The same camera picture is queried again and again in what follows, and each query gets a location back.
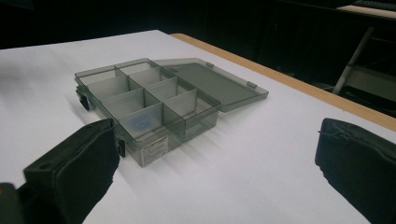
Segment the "tackle box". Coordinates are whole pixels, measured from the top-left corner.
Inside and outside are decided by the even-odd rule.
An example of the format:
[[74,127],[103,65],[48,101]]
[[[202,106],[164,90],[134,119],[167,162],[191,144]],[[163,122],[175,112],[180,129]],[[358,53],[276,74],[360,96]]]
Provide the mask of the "tackle box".
[[200,59],[140,59],[76,73],[87,110],[117,122],[119,151],[144,167],[268,91]]

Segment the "table surface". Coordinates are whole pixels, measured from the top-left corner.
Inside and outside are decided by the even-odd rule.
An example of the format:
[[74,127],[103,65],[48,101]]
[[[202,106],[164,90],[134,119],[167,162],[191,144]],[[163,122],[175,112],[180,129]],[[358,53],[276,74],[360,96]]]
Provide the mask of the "table surface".
[[0,182],[21,186],[24,167],[99,120],[78,101],[76,72],[140,58],[200,58],[270,93],[145,168],[121,159],[84,223],[368,223],[315,165],[318,130],[341,119],[395,142],[395,119],[159,31],[0,50]]

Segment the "open lid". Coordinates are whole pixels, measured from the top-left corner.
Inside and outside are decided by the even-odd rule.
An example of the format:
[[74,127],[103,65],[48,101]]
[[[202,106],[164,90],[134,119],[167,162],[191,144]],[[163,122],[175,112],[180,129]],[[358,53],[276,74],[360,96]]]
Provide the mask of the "open lid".
[[267,90],[256,84],[200,59],[170,59],[154,62],[219,100],[221,112],[228,112],[265,99],[268,95]]

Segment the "compartment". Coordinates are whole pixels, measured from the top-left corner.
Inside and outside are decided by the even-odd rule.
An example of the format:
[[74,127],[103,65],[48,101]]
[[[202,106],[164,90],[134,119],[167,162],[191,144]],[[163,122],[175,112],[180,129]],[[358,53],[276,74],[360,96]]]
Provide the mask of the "compartment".
[[114,65],[96,68],[85,72],[76,73],[76,82],[80,85],[90,85],[95,82],[111,79],[113,77],[125,76],[121,70]]
[[219,101],[199,90],[188,91],[164,102],[184,120],[177,137],[185,142],[214,127],[219,114]]
[[137,139],[144,134],[154,134],[154,131],[164,128],[163,105],[156,104],[131,113],[120,119],[120,125],[134,139]]
[[184,92],[194,90],[195,88],[192,85],[188,85],[183,82],[183,80],[178,77],[171,77],[148,85],[145,89],[159,101],[164,102]]
[[145,107],[143,89],[127,91],[102,101],[102,105],[115,118],[120,119]]
[[87,88],[96,97],[96,99],[104,100],[106,98],[131,91],[133,88],[130,88],[128,84],[128,77],[122,75],[94,82],[88,85]]
[[142,87],[161,82],[165,79],[175,77],[171,72],[163,69],[162,67],[153,67],[145,71],[133,73],[129,75],[131,80]]

